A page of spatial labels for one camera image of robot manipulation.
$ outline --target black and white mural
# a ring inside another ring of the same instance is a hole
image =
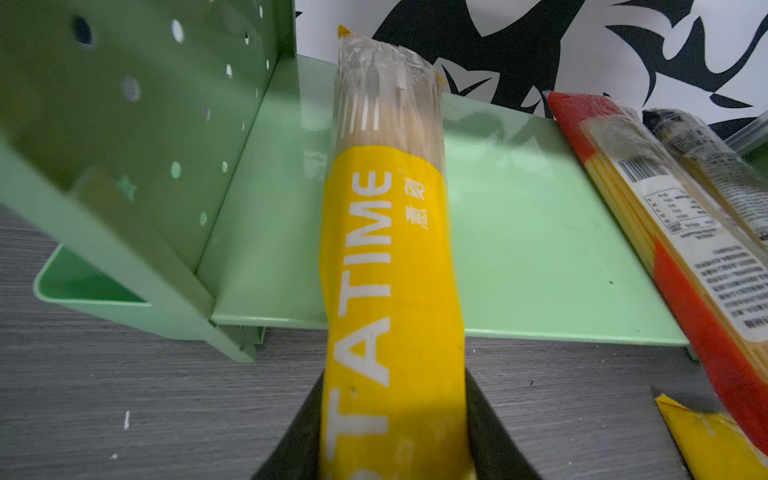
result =
[[[336,27],[403,45],[454,94],[550,117],[544,90],[680,108],[721,136],[768,111],[767,0],[296,0],[302,55]]]

